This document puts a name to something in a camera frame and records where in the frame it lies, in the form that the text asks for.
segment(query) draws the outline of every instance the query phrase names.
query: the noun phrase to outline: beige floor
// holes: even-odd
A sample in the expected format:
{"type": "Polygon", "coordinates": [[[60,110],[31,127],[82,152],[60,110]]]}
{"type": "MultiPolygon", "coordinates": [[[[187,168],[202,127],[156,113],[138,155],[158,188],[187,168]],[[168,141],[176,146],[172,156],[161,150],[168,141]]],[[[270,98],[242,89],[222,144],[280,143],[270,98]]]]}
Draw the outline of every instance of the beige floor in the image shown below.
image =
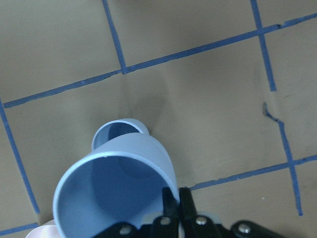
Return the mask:
{"type": "MultiPolygon", "coordinates": [[[[109,0],[127,66],[256,30],[248,0],[109,0]]],[[[263,27],[317,12],[317,2],[258,0],[263,27]]],[[[39,98],[8,102],[120,69],[100,0],[6,0],[0,8],[0,98],[40,213],[34,212],[0,126],[0,235],[52,219],[63,173],[90,152],[100,125],[141,120],[169,152],[178,185],[317,154],[317,19],[265,34],[277,87],[270,92],[258,37],[39,98]]],[[[249,219],[291,238],[317,232],[317,162],[193,191],[199,210],[230,227],[249,219]]],[[[27,231],[3,236],[24,238],[27,231]]]]}

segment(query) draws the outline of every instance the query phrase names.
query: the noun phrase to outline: light blue cup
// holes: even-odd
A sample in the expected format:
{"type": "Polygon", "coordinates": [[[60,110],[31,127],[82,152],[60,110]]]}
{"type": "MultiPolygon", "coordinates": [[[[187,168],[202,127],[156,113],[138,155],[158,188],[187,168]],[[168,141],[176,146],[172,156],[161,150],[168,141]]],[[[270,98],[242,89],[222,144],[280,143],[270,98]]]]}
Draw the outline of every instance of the light blue cup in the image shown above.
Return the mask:
{"type": "Polygon", "coordinates": [[[149,135],[149,131],[146,126],[139,120],[132,118],[124,118],[119,120],[110,121],[102,125],[93,138],[91,145],[92,151],[99,146],[105,144],[107,141],[114,139],[120,135],[140,132],[149,135]]]}
{"type": "MultiPolygon", "coordinates": [[[[107,126],[98,131],[104,133],[107,126]]],[[[58,183],[53,214],[63,238],[90,238],[121,221],[139,228],[146,214],[162,211],[163,187],[170,187],[179,201],[173,165],[164,147],[148,135],[145,126],[138,127],[144,133],[116,126],[118,136],[104,137],[102,145],[97,132],[95,149],[58,183]]]]}

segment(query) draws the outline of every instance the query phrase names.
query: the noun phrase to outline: cup rim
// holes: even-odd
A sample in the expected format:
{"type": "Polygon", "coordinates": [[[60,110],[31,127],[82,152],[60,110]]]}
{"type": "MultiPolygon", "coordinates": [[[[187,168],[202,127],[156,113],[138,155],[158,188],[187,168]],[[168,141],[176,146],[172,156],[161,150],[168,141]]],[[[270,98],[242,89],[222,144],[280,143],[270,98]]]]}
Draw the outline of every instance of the cup rim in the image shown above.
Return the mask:
{"type": "Polygon", "coordinates": [[[142,134],[146,134],[146,135],[149,135],[149,131],[147,129],[147,127],[139,120],[137,119],[133,119],[133,118],[123,118],[123,119],[118,119],[118,120],[112,120],[112,121],[109,121],[105,124],[103,124],[101,127],[99,127],[99,129],[96,131],[94,137],[93,137],[93,140],[92,140],[92,143],[91,143],[91,149],[92,151],[94,151],[96,148],[94,147],[94,144],[95,144],[95,140],[96,140],[96,137],[98,136],[98,134],[102,131],[102,129],[104,129],[106,126],[109,126],[111,124],[115,124],[115,123],[124,123],[124,124],[128,124],[132,127],[134,127],[135,129],[138,130],[139,133],[142,133],[142,134]]]}

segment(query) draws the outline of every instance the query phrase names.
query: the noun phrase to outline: blue tape line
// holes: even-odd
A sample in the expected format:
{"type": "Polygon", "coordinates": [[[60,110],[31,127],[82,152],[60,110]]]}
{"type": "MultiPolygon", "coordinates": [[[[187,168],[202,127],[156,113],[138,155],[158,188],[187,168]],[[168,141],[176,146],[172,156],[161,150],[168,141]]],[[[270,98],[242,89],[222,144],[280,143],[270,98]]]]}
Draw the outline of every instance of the blue tape line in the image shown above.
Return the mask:
{"type": "MultiPolygon", "coordinates": [[[[317,155],[312,155],[312,156],[309,156],[306,158],[295,160],[294,165],[296,165],[296,166],[302,165],[304,163],[311,162],[311,161],[317,161],[317,155]]],[[[252,176],[257,176],[257,175],[262,175],[262,174],[266,174],[266,173],[270,173],[270,172],[274,172],[274,171],[278,171],[278,170],[283,170],[283,169],[288,168],[288,167],[289,167],[288,163],[273,165],[270,167],[257,169],[257,170],[253,170],[253,171],[248,171],[248,172],[241,173],[238,175],[232,175],[232,176],[229,176],[226,178],[220,178],[217,180],[200,182],[200,183],[196,184],[195,186],[191,187],[190,189],[197,190],[197,189],[201,189],[201,188],[206,188],[206,187],[210,187],[210,186],[214,186],[214,185],[218,185],[218,184],[222,184],[222,183],[236,181],[239,179],[245,179],[245,178],[249,178],[252,176]]]]}
{"type": "Polygon", "coordinates": [[[294,162],[295,162],[295,165],[302,165],[310,161],[317,161],[317,155],[312,155],[306,158],[302,158],[300,160],[295,160],[294,162]]]}
{"type": "Polygon", "coordinates": [[[298,23],[301,23],[301,22],[304,22],[304,21],[308,21],[308,20],[311,20],[311,19],[316,18],[316,17],[317,17],[317,13],[313,13],[311,15],[295,18],[295,19],[292,19],[292,20],[288,20],[288,21],[285,21],[283,25],[281,25],[281,28],[294,26],[294,25],[296,25],[298,23]]]}
{"type": "Polygon", "coordinates": [[[267,109],[267,104],[264,103],[264,109],[265,109],[265,115],[273,120],[274,122],[278,123],[279,126],[279,131],[281,134],[282,142],[283,142],[283,147],[286,155],[286,159],[289,165],[289,170],[291,174],[291,179],[293,183],[293,189],[294,189],[294,194],[295,194],[295,201],[296,201],[296,208],[298,210],[298,215],[302,216],[303,211],[302,211],[302,206],[301,206],[301,193],[299,190],[299,185],[298,185],[298,180],[297,180],[297,175],[296,175],[296,170],[295,170],[295,162],[293,160],[293,155],[291,152],[291,148],[289,146],[286,134],[285,134],[285,125],[284,122],[282,122],[280,119],[277,119],[273,117],[268,109],[267,109]]]}
{"type": "Polygon", "coordinates": [[[262,169],[258,169],[258,170],[253,170],[253,171],[241,173],[241,174],[238,174],[238,175],[232,175],[232,176],[229,176],[229,177],[226,177],[226,178],[220,178],[220,179],[217,179],[217,180],[210,180],[210,181],[206,181],[206,182],[201,182],[201,183],[198,183],[198,184],[194,185],[190,189],[191,190],[197,190],[197,189],[210,187],[210,186],[214,186],[214,185],[218,185],[218,184],[222,184],[222,183],[226,183],[226,182],[236,181],[236,180],[239,180],[239,179],[245,179],[245,178],[249,178],[249,177],[256,176],[256,175],[262,175],[262,174],[270,173],[270,172],[273,172],[273,171],[286,169],[287,167],[288,167],[287,163],[283,163],[283,164],[279,164],[279,165],[273,165],[273,166],[270,166],[270,167],[266,167],[266,168],[262,168],[262,169]]]}
{"type": "Polygon", "coordinates": [[[254,20],[256,22],[256,27],[257,29],[260,29],[262,28],[262,22],[261,22],[260,11],[258,8],[257,0],[251,0],[251,7],[253,11],[254,20]]]}
{"type": "Polygon", "coordinates": [[[22,163],[19,151],[18,151],[18,148],[16,147],[16,144],[15,144],[15,141],[14,141],[14,138],[13,138],[13,135],[12,135],[12,131],[11,131],[11,128],[10,128],[10,125],[9,125],[8,120],[6,118],[1,99],[0,99],[0,115],[1,115],[1,119],[2,119],[2,122],[3,122],[4,128],[5,128],[6,134],[8,136],[9,142],[11,144],[11,148],[12,148],[12,151],[14,153],[16,163],[18,164],[18,168],[20,170],[20,173],[21,173],[25,188],[26,188],[26,190],[28,192],[29,198],[30,198],[31,203],[33,205],[33,208],[34,208],[36,213],[40,213],[39,206],[38,206],[38,204],[36,202],[35,196],[33,194],[30,182],[29,182],[28,177],[26,175],[26,172],[25,172],[25,169],[24,169],[24,166],[23,166],[23,163],[22,163]]]}
{"type": "Polygon", "coordinates": [[[126,74],[128,71],[127,71],[127,68],[126,68],[126,65],[125,65],[125,60],[124,60],[121,44],[120,44],[120,41],[119,41],[119,37],[118,37],[117,31],[115,30],[114,23],[113,23],[111,14],[110,14],[108,1],[107,0],[103,0],[103,5],[104,5],[104,9],[105,9],[106,16],[107,16],[107,19],[108,19],[109,28],[110,28],[110,31],[111,31],[111,34],[112,34],[114,47],[115,47],[115,50],[117,51],[118,60],[119,60],[119,63],[120,63],[121,69],[122,69],[122,73],[126,74]]]}
{"type": "Polygon", "coordinates": [[[45,92],[42,92],[42,93],[33,94],[33,95],[27,96],[25,98],[20,98],[20,99],[14,100],[14,101],[10,101],[10,102],[4,103],[3,106],[4,106],[4,108],[12,108],[14,106],[18,106],[18,105],[30,102],[30,101],[35,100],[35,99],[52,96],[52,95],[55,95],[55,94],[58,94],[58,93],[62,93],[64,91],[67,91],[67,90],[70,90],[70,89],[79,88],[79,87],[82,87],[82,86],[85,86],[85,85],[89,85],[89,84],[92,84],[92,83],[100,82],[100,81],[102,81],[102,80],[104,80],[106,78],[109,78],[112,75],[118,74],[120,72],[121,72],[121,70],[119,69],[119,70],[116,70],[116,71],[113,71],[113,72],[110,72],[110,73],[105,73],[105,74],[98,75],[98,76],[95,76],[95,77],[92,77],[92,78],[88,78],[88,79],[85,79],[85,80],[81,80],[81,81],[78,81],[78,82],[67,84],[67,85],[64,85],[64,86],[61,86],[61,87],[58,87],[58,88],[54,88],[54,89],[51,89],[51,90],[48,90],[48,91],[45,91],[45,92]]]}
{"type": "Polygon", "coordinates": [[[36,227],[38,227],[37,223],[32,223],[32,224],[28,224],[28,225],[24,225],[24,226],[20,226],[20,227],[15,227],[15,228],[11,228],[8,230],[0,231],[0,236],[5,236],[5,235],[16,233],[16,232],[22,232],[25,230],[34,229],[36,227]]]}
{"type": "MultiPolygon", "coordinates": [[[[171,54],[171,55],[168,55],[168,56],[164,56],[164,57],[161,57],[161,58],[153,59],[153,60],[150,60],[150,61],[147,61],[147,62],[135,64],[135,65],[127,67],[126,73],[133,72],[133,71],[138,70],[138,69],[143,69],[143,68],[146,68],[146,67],[154,66],[154,65],[157,65],[157,64],[161,64],[161,63],[164,63],[164,62],[168,62],[170,60],[179,59],[179,58],[183,58],[183,57],[186,57],[186,56],[194,55],[194,54],[201,53],[201,52],[204,52],[204,51],[208,51],[208,50],[211,50],[211,49],[215,49],[215,48],[218,48],[218,47],[226,46],[226,45],[229,45],[229,44],[232,44],[232,43],[235,43],[235,42],[239,42],[239,41],[242,41],[242,40],[247,40],[247,39],[249,39],[251,37],[262,35],[262,34],[266,34],[266,33],[269,33],[269,32],[273,32],[273,31],[279,30],[281,28],[286,28],[286,27],[289,27],[289,26],[292,26],[292,25],[295,25],[295,24],[298,24],[298,23],[301,23],[301,22],[304,22],[304,21],[307,21],[307,20],[310,20],[310,19],[313,19],[313,18],[316,18],[316,17],[317,17],[317,13],[314,13],[314,14],[311,14],[311,15],[307,15],[307,16],[304,16],[304,17],[300,17],[300,18],[296,18],[296,19],[293,19],[293,20],[286,21],[284,25],[275,24],[275,25],[272,25],[272,26],[268,26],[268,27],[264,27],[264,28],[255,30],[255,31],[250,31],[250,32],[238,35],[238,36],[230,37],[228,39],[224,39],[224,40],[217,41],[217,42],[214,42],[214,43],[210,43],[210,44],[206,44],[206,45],[203,45],[203,46],[195,47],[195,48],[192,48],[192,49],[189,49],[189,50],[181,51],[181,52],[174,53],[174,54],[171,54]]],[[[108,78],[108,77],[110,77],[110,76],[112,76],[114,74],[118,74],[120,72],[121,72],[121,70],[116,70],[116,71],[109,72],[109,73],[106,73],[106,74],[103,74],[103,75],[95,76],[95,77],[88,78],[88,79],[85,79],[85,80],[82,80],[82,81],[79,81],[79,82],[68,84],[68,85],[65,85],[65,86],[62,86],[62,87],[59,87],[59,88],[51,89],[51,90],[48,90],[48,91],[45,91],[45,92],[42,92],[42,93],[34,94],[34,95],[31,95],[31,96],[28,96],[28,97],[25,97],[25,98],[21,98],[21,99],[17,99],[17,100],[14,100],[14,101],[10,101],[10,102],[4,103],[4,107],[5,108],[11,108],[11,107],[18,106],[18,105],[27,103],[29,101],[35,100],[35,99],[39,99],[39,98],[43,98],[43,97],[47,97],[47,96],[52,96],[54,94],[58,94],[58,93],[61,93],[61,92],[64,92],[64,91],[67,91],[67,90],[70,90],[70,89],[74,89],[74,88],[78,88],[78,87],[81,87],[81,86],[84,86],[84,85],[88,85],[88,84],[91,84],[91,83],[99,82],[99,81],[102,81],[105,78],[108,78]]]]}
{"type": "MultiPolygon", "coordinates": [[[[261,22],[261,17],[260,17],[260,12],[259,12],[259,8],[258,8],[257,0],[251,0],[251,7],[252,7],[253,16],[254,16],[254,19],[256,22],[257,29],[261,29],[262,22],[261,22]]],[[[273,92],[273,91],[276,91],[276,85],[274,82],[272,66],[271,66],[271,62],[269,60],[269,55],[268,55],[268,50],[266,47],[264,35],[259,35],[259,41],[260,41],[263,61],[264,61],[264,65],[265,65],[266,76],[267,76],[268,83],[269,83],[269,88],[270,88],[271,92],[273,92]]]]}
{"type": "Polygon", "coordinates": [[[152,60],[149,60],[149,61],[146,61],[143,63],[135,64],[135,65],[127,67],[127,69],[129,72],[133,72],[133,71],[138,70],[138,69],[143,69],[143,68],[147,68],[147,67],[154,66],[157,64],[165,63],[165,62],[168,62],[170,60],[180,59],[180,58],[191,56],[194,54],[198,54],[198,53],[201,53],[204,51],[208,51],[208,50],[212,50],[212,49],[219,48],[222,46],[230,45],[230,44],[233,44],[233,43],[236,43],[239,41],[247,40],[247,39],[255,37],[257,35],[265,34],[267,32],[271,32],[271,31],[276,31],[278,29],[280,29],[280,25],[272,25],[272,26],[269,26],[266,28],[258,29],[255,31],[250,31],[250,32],[240,34],[237,36],[233,36],[233,37],[230,37],[230,38],[227,38],[224,40],[209,43],[209,44],[206,44],[203,46],[198,46],[198,47],[195,47],[195,48],[192,48],[189,50],[181,51],[181,52],[170,54],[167,56],[163,56],[163,57],[160,57],[157,59],[152,59],[152,60]]]}

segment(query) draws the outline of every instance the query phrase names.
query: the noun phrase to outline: bolt head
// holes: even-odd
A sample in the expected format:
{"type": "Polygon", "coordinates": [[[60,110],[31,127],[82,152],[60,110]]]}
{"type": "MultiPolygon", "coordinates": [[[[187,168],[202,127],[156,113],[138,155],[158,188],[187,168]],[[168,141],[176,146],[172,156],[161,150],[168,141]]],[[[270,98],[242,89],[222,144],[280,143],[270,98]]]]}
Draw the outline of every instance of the bolt head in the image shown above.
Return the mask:
{"type": "Polygon", "coordinates": [[[196,218],[196,224],[197,225],[205,225],[207,223],[207,218],[203,216],[198,216],[196,218]]]}
{"type": "Polygon", "coordinates": [[[170,224],[170,218],[169,217],[162,217],[160,219],[160,224],[162,226],[166,226],[166,225],[170,224]]]}
{"type": "Polygon", "coordinates": [[[247,224],[244,224],[244,223],[241,223],[238,226],[238,230],[239,230],[239,232],[245,233],[245,234],[248,234],[251,232],[251,228],[247,224]]]}
{"type": "Polygon", "coordinates": [[[120,235],[122,236],[126,236],[128,234],[130,234],[132,228],[129,225],[123,225],[119,231],[120,235]]]}

